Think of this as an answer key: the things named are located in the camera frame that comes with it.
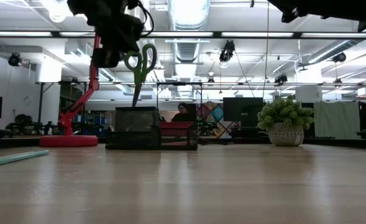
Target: ceiling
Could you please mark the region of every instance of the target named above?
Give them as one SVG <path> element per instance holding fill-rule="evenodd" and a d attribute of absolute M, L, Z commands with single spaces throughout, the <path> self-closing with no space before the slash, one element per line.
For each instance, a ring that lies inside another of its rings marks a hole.
<path fill-rule="evenodd" d="M 49 19 L 48 9 L 43 8 L 39 0 L 2 1 L 4 2 L 0 2 L 0 30 L 93 30 L 92 27 L 86 25 L 86 20 L 83 17 L 68 16 L 63 22 L 52 22 Z M 205 30 L 355 32 L 357 29 L 357 22 L 334 18 L 322 20 L 318 16 L 300 17 L 289 24 L 284 24 L 281 22 L 281 12 L 272 5 L 268 5 L 266 1 L 256 1 L 254 8 L 250 8 L 248 3 L 248 1 L 238 0 L 211 0 Z M 170 30 L 166 0 L 151 0 L 150 9 L 155 20 L 155 30 Z M 79 46 L 85 46 L 86 43 L 93 45 L 93 39 L 78 39 L 76 41 Z M 165 41 L 165 39 L 155 39 L 155 45 L 160 62 L 165 69 L 165 78 L 171 78 L 175 75 L 173 46 Z M 215 80 L 222 77 L 222 82 L 244 82 L 244 76 L 252 82 L 264 82 L 264 77 L 268 77 L 273 82 L 273 78 L 278 74 L 272 72 L 286 63 L 287 60 L 291 60 L 297 55 L 311 55 L 333 42 L 333 40 L 276 39 L 234 39 L 233 41 L 236 46 L 236 54 L 227 68 L 221 68 L 217 61 L 219 51 L 226 43 L 225 39 L 209 39 L 207 43 L 202 44 L 195 75 L 196 81 L 205 82 L 209 78 L 209 72 L 213 72 L 214 77 L 217 77 Z M 60 58 L 65 65 L 63 75 L 87 80 L 88 64 L 77 60 L 74 55 L 66 54 L 66 42 L 66 39 L 0 38 L 2 45 L 41 46 Z M 334 69 L 335 65 L 332 62 L 321 62 L 317 65 L 323 72 L 324 82 L 332 82 L 336 76 L 353 73 L 366 67 L 366 57 L 360 58 L 360 60 L 355 59 L 366 54 L 366 41 L 346 50 L 345 54 L 347 55 L 346 63 L 337 64 L 337 70 Z M 119 80 L 127 82 L 133 80 L 133 75 L 128 73 L 129 70 L 124 65 L 119 65 L 111 71 Z M 293 82 L 296 73 L 295 67 L 284 72 L 288 74 L 289 82 Z M 347 82 L 356 83 L 365 81 L 366 72 L 347 80 Z"/>

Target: fluorescent light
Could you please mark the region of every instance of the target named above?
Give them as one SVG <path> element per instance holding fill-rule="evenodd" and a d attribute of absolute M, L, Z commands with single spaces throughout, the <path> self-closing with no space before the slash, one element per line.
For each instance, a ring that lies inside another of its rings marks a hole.
<path fill-rule="evenodd" d="M 51 37 L 51 32 L 0 31 L 0 37 Z"/>
<path fill-rule="evenodd" d="M 188 44 L 208 44 L 209 40 L 165 40 L 165 43 L 168 44 L 179 44 L 179 43 L 188 43 Z"/>
<path fill-rule="evenodd" d="M 304 38 L 366 38 L 366 33 L 303 33 Z"/>
<path fill-rule="evenodd" d="M 212 37 L 213 32 L 152 32 L 148 37 Z"/>
<path fill-rule="evenodd" d="M 63 37 L 94 37 L 94 32 L 60 32 Z"/>
<path fill-rule="evenodd" d="M 292 32 L 222 32 L 222 37 L 292 37 Z"/>

